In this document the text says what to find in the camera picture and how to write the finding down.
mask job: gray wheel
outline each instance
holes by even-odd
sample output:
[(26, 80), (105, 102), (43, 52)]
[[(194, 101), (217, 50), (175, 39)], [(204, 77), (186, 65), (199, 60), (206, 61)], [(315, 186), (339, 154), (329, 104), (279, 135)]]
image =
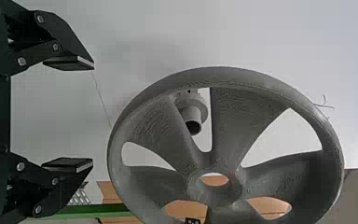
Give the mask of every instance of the gray wheel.
[[(194, 143), (170, 95), (210, 88), (213, 148)], [(256, 138), (292, 108), (317, 133), (323, 150), (290, 155), (242, 168)], [(146, 147), (176, 171), (126, 166), (125, 143)], [(164, 213), (176, 200), (209, 206), (206, 223), (316, 223), (333, 206), (342, 187), (344, 161), (336, 133), (323, 113), (304, 95), (280, 80), (232, 67), (205, 67), (165, 77), (142, 91), (125, 108), (112, 131), (108, 169), (118, 195), (144, 223), (183, 223)], [(220, 173), (229, 181), (205, 185), (199, 177)], [(292, 211), (265, 220), (246, 199), (273, 197)]]

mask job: wooden board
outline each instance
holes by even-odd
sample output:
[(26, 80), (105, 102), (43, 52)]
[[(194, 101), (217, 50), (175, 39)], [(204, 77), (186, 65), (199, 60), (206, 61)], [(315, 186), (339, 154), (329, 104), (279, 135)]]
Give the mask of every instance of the wooden board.
[[(203, 177), (206, 184), (219, 186), (227, 182), (221, 175)], [(103, 203), (122, 203), (115, 188), (110, 181), (98, 182), (98, 186), (103, 194)], [(265, 219), (275, 219), (286, 214), (291, 206), (288, 203), (272, 198), (256, 198), (249, 200), (250, 204), (257, 210), (257, 212)], [(175, 201), (166, 206), (166, 212), (169, 216), (184, 220), (186, 217), (194, 217), (204, 220), (206, 216), (207, 206), (197, 202)], [(136, 217), (110, 217), (101, 218), (104, 224), (135, 224), (142, 223)]]

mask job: white cylinder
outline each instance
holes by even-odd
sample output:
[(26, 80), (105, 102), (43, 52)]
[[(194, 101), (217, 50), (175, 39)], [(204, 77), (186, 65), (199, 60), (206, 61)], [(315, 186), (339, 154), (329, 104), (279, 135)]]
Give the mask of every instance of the white cylinder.
[(196, 135), (201, 132), (201, 111), (196, 106), (188, 106), (180, 110), (186, 127), (190, 131), (191, 135)]

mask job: gray panel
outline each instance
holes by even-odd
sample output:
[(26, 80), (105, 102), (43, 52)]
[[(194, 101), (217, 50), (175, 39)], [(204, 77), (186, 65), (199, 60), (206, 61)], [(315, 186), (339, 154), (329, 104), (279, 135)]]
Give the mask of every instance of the gray panel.
[(358, 169), (347, 172), (349, 173), (336, 205), (318, 224), (358, 223)]

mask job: screw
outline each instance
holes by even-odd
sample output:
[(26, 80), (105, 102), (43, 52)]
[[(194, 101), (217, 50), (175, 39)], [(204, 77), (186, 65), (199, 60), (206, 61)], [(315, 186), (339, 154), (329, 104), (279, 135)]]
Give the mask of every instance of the screw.
[(27, 65), (27, 60), (25, 60), (24, 58), (20, 57), (17, 62), (19, 63), (20, 66), (25, 66)]
[(54, 51), (58, 51), (60, 49), (60, 46), (58, 44), (53, 44)]
[(25, 169), (25, 164), (24, 162), (20, 162), (19, 164), (17, 164), (17, 170), (19, 172), (23, 171)]
[(56, 186), (59, 182), (58, 178), (54, 178), (53, 181), (51, 182), (53, 184), (53, 186)]
[(42, 212), (42, 205), (38, 205), (36, 209), (34, 210), (36, 214), (40, 214)]
[(37, 21), (39, 21), (40, 23), (45, 22), (45, 18), (43, 18), (43, 16), (41, 16), (41, 15), (37, 16), (36, 18), (37, 18)]

